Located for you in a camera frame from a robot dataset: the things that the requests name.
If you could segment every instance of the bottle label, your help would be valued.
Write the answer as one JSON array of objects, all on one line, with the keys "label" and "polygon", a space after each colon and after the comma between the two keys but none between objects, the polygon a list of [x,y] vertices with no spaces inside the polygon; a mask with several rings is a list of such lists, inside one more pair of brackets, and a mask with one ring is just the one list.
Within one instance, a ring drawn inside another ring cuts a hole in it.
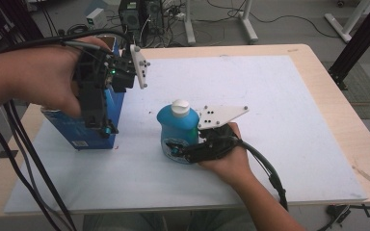
[{"label": "bottle label", "polygon": [[178,149],[176,148],[172,148],[172,145],[177,145],[178,147],[185,147],[185,146],[188,146],[189,143],[187,143],[186,141],[182,140],[182,139],[175,139],[175,138],[167,138],[167,139],[163,139],[162,140],[162,143],[161,143],[161,146],[162,146],[162,150],[164,151],[164,154],[166,156],[168,156],[170,159],[176,161],[176,162],[179,162],[181,164],[190,164],[184,157],[178,157],[178,156],[175,156],[175,154],[179,151]]}]

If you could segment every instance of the wooden table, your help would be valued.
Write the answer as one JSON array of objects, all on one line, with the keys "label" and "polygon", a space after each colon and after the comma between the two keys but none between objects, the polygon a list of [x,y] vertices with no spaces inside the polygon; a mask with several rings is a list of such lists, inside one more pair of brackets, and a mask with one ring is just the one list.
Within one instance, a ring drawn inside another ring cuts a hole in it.
[{"label": "wooden table", "polygon": [[[192,47],[169,49],[144,49],[147,59],[193,58],[229,56],[286,55],[294,62],[304,83],[313,96],[322,116],[335,136],[339,146],[352,166],[357,180],[367,193],[370,202],[370,133],[334,81],[323,68],[311,49],[302,44]],[[39,130],[43,116],[39,106],[31,105],[23,117],[23,123],[31,139]],[[22,163],[21,155],[16,157]],[[9,160],[0,160],[0,217],[6,216],[3,208],[11,194],[17,176]]]}]

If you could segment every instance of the blue container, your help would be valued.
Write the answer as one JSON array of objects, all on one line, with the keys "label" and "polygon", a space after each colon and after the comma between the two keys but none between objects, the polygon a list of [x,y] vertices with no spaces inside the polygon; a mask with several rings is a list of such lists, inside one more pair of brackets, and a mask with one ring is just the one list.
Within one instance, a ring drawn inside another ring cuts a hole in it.
[{"label": "blue container", "polygon": [[175,100],[171,105],[161,109],[157,115],[161,123],[161,147],[166,156],[182,164],[189,164],[183,157],[175,156],[175,149],[167,146],[174,143],[188,146],[198,143],[198,114],[190,108],[185,100]]},{"label": "blue container", "polygon": [[[108,116],[117,127],[124,93],[114,93],[113,90],[106,89],[105,94]],[[73,118],[59,110],[42,108],[41,112],[75,149],[113,148],[116,135],[110,135],[108,139],[101,138],[96,131],[86,128],[83,118]]]}]

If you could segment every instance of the blue plastic bottle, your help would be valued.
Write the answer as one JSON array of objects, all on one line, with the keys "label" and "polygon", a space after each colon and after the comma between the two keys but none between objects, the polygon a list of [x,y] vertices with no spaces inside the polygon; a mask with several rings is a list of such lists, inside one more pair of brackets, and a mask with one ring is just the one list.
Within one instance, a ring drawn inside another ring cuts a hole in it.
[{"label": "blue plastic bottle", "polygon": [[166,156],[182,164],[189,164],[182,157],[175,157],[175,149],[167,146],[167,143],[175,143],[183,146],[198,143],[198,114],[190,108],[186,100],[175,100],[171,105],[161,109],[157,115],[161,123],[161,147]]}]

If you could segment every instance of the floor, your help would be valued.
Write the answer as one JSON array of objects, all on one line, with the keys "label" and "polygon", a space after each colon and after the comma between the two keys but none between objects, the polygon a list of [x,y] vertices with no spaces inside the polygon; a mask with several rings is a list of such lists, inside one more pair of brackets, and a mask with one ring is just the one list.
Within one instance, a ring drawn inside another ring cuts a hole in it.
[{"label": "floor", "polygon": [[[79,1],[87,4],[78,4],[76,6],[73,1],[50,1],[46,3],[46,7],[53,19],[54,24],[58,28],[67,29],[77,23],[85,23],[85,15],[96,7],[103,7],[109,10],[115,10],[116,6],[107,6],[104,2],[115,3],[116,1],[98,1],[85,0]],[[225,1],[211,0],[212,4],[222,7],[238,8],[242,3],[241,0]],[[166,1],[167,4],[176,5],[178,0]],[[326,19],[324,13],[332,13],[338,21],[345,23],[357,5],[356,0],[345,1],[343,8],[338,8],[335,0],[254,0],[251,13],[261,20],[273,20],[283,15],[295,15],[304,17],[314,23],[318,30],[324,34],[337,37],[336,32],[332,29]],[[209,6],[206,1],[192,1],[192,18],[193,20],[217,20],[227,17],[228,10],[214,8]],[[37,21],[40,29],[46,36],[50,36],[47,22],[41,12],[33,13],[34,19]],[[258,21],[251,16],[250,21],[259,37],[259,41],[255,44],[285,44],[285,43],[304,43],[309,45],[316,56],[322,62],[333,62],[339,56],[345,43],[341,38],[330,38],[318,33],[314,27],[308,22],[297,17],[283,17],[271,23]],[[194,21],[194,31],[196,34],[196,46],[209,45],[245,45],[248,44],[244,29],[241,27],[237,19],[229,19],[220,22],[202,22]],[[175,41],[187,45],[184,34],[184,27],[181,22],[176,22],[172,25],[172,31]],[[153,46],[162,46],[161,41],[157,38]],[[370,77],[370,47],[360,58],[359,63],[364,68],[365,72]],[[370,119],[363,120],[367,128],[370,130]],[[0,113],[0,125],[6,126],[5,119]],[[7,129],[4,129],[6,138],[10,137]],[[307,230],[317,230],[324,226],[329,220],[325,213],[326,206],[293,206],[291,214],[303,224]],[[163,213],[168,221],[170,230],[185,230],[186,223],[189,221],[189,211],[175,211]],[[76,216],[76,223],[81,225],[81,216]],[[51,230],[46,225],[44,218],[5,218],[0,219],[0,230]],[[370,230],[370,218],[368,218],[363,210],[351,209],[351,214],[342,222],[342,227],[335,224],[331,230]]]}]

